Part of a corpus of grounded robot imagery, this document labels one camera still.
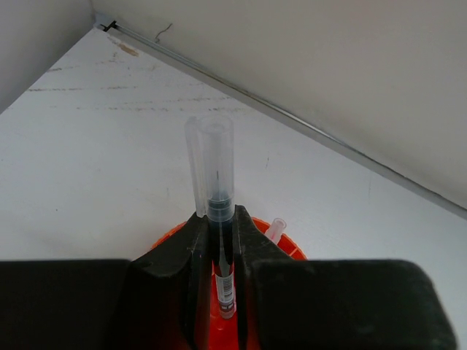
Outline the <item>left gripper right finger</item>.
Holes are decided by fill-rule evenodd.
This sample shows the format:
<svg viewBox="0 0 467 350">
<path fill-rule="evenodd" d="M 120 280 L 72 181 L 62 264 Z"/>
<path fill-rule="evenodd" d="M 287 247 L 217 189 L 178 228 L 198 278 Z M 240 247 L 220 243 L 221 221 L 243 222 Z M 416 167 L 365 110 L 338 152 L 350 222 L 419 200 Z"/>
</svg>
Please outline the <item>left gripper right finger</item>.
<svg viewBox="0 0 467 350">
<path fill-rule="evenodd" d="M 406 260 L 296 260 L 233 217 L 240 349 L 454 349 L 425 271 Z"/>
</svg>

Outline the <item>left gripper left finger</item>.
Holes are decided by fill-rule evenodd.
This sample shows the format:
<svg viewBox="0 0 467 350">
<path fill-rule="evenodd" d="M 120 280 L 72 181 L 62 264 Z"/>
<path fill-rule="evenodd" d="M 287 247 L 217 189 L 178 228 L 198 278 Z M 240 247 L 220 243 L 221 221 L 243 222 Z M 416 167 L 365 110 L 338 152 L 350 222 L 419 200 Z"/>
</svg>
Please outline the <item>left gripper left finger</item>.
<svg viewBox="0 0 467 350">
<path fill-rule="evenodd" d="M 1 263 L 3 349 L 206 349 L 206 218 L 130 260 Z"/>
</svg>

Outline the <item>pink thin pen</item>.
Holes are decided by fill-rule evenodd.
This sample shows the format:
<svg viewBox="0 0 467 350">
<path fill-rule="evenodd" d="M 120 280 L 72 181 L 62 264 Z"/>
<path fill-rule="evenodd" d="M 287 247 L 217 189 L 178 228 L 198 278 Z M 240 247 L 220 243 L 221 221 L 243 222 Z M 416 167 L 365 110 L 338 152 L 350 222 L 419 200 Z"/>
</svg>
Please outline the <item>pink thin pen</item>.
<svg viewBox="0 0 467 350">
<path fill-rule="evenodd" d="M 275 218 L 266 230 L 265 236 L 277 245 L 286 227 L 287 224 L 283 219 Z"/>
</svg>

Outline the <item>black pen clear cap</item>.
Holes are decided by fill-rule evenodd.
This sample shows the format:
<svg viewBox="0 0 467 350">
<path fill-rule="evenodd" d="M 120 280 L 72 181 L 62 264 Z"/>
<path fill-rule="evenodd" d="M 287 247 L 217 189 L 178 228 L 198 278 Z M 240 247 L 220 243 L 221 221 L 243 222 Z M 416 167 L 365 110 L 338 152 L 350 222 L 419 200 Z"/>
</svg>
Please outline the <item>black pen clear cap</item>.
<svg viewBox="0 0 467 350">
<path fill-rule="evenodd" d="M 206 217 L 209 224 L 218 309 L 223 319 L 230 319 L 236 310 L 233 122 L 220 116 L 190 117 L 185 123 L 185 138 L 196 215 Z"/>
</svg>

